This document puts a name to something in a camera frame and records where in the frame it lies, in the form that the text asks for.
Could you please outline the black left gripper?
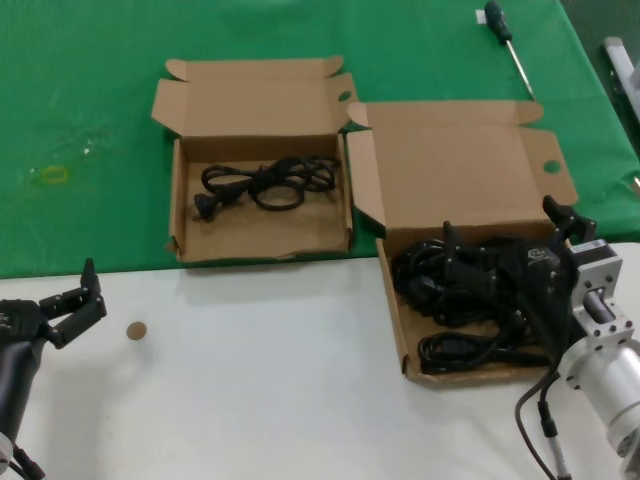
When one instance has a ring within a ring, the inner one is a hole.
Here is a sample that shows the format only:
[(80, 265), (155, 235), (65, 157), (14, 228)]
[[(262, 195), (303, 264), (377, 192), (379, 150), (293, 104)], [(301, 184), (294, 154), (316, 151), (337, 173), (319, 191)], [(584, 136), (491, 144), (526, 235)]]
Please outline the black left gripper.
[(80, 286), (34, 300), (1, 301), (1, 433), (17, 436), (47, 340), (66, 347), (107, 315), (94, 261)]

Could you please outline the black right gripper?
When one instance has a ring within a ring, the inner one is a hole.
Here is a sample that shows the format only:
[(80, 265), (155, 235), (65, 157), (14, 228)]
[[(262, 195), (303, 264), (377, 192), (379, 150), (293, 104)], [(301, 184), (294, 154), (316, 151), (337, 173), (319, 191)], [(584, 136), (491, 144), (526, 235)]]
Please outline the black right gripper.
[[(542, 208), (555, 226), (554, 232), (544, 239), (514, 235), (500, 238), (499, 269), (514, 289), (516, 305), (537, 342), (557, 364), (569, 348), (574, 330), (568, 247), (594, 240), (597, 224), (551, 195), (543, 198)], [(478, 295), (496, 293), (495, 271), (461, 257), (461, 240), (449, 221), (443, 223), (443, 243), (444, 276), (451, 286)]]

